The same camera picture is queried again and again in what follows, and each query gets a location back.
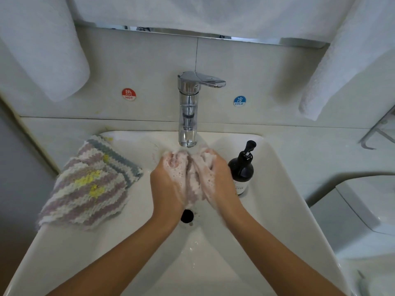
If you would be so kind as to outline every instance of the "red and white round sticker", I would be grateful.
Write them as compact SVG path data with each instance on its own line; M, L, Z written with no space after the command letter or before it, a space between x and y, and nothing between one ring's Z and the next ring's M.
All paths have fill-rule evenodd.
M125 88L122 90L122 97L127 101L134 101L136 99L136 93L133 89Z

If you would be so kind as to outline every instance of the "blue and white round sticker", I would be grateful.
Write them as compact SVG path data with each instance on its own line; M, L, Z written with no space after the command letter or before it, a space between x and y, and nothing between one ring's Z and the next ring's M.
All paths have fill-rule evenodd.
M242 96L242 95L238 96L233 101L233 104L234 104L235 107L244 106L245 103L246 103L246 98L244 96Z

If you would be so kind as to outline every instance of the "purple and white striped cloth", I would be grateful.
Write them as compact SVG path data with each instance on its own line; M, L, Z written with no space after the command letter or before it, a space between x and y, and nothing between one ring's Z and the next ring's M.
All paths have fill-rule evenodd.
M110 140L94 135L85 141L77 156L68 161L39 214L39 227L56 222L92 229L123 209L128 188L143 173L117 153Z

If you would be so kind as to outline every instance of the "toilet tank lid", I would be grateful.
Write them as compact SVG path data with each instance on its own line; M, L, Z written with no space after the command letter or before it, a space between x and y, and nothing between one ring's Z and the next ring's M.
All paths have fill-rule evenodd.
M395 236L395 176L349 179L336 189L371 230Z

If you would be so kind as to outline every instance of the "drain hole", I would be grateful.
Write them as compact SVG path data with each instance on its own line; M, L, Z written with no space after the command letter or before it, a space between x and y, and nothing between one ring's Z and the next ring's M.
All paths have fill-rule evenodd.
M184 210L181 216L181 221L183 223L190 223L194 219L194 214L191 210Z

